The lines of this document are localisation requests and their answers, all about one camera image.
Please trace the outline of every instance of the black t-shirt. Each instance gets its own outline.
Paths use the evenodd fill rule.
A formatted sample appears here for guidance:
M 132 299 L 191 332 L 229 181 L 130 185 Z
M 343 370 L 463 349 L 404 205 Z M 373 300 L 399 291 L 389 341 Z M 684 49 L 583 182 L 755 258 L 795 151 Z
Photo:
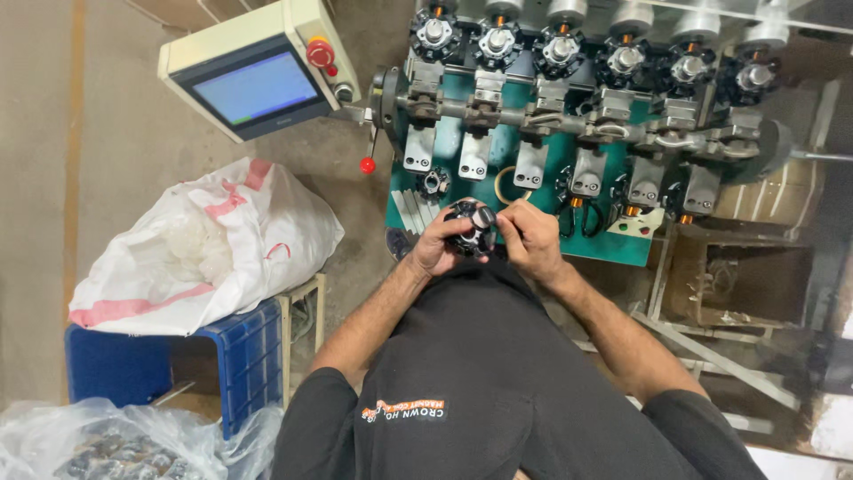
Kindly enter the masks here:
M 431 282 L 361 396 L 333 368 L 296 391 L 273 478 L 764 478 L 703 396 L 642 412 L 551 321 L 505 262 Z

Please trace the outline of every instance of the blue screen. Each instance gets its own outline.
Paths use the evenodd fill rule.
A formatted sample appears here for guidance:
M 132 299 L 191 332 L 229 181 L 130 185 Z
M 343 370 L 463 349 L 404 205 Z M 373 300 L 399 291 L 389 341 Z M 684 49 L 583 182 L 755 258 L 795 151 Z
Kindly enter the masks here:
M 193 89 L 231 125 L 317 96 L 290 52 L 207 80 L 194 85 Z

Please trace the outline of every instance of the blue plastic crate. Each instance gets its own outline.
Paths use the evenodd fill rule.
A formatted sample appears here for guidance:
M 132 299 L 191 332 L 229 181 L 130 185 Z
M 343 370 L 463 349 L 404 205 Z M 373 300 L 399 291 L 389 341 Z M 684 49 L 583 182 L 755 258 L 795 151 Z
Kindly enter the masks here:
M 237 433 L 253 412 L 270 403 L 281 405 L 278 300 L 264 300 L 251 312 L 221 319 L 193 336 L 216 343 L 224 438 Z M 173 338 L 130 337 L 69 326 L 65 333 L 69 400 L 104 397 L 117 407 L 147 405 L 173 386 Z

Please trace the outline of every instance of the man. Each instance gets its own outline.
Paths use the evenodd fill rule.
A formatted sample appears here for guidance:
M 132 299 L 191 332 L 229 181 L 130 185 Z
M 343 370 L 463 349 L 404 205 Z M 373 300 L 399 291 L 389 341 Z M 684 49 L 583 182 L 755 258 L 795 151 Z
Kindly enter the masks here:
M 553 216 L 523 200 L 497 215 L 509 261 L 575 314 L 642 412 L 512 267 L 447 248 L 472 228 L 448 212 L 317 353 L 273 478 L 763 478 L 681 362 L 563 261 Z

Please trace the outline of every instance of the man's left hand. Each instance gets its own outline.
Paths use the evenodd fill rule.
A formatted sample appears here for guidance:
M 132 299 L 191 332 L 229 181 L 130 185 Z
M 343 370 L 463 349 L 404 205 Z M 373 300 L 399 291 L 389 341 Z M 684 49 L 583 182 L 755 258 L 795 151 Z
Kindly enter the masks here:
M 435 220 L 421 234 L 421 239 L 418 240 L 415 248 L 403 259 L 411 261 L 413 266 L 417 266 L 430 277 L 444 275 L 462 260 L 444 240 L 473 229 L 471 219 L 453 219 L 445 222 L 444 217 L 450 213 L 451 207 L 452 205 L 442 208 L 441 212 L 438 212 Z M 482 256 L 478 260 L 485 263 L 489 261 L 489 257 Z

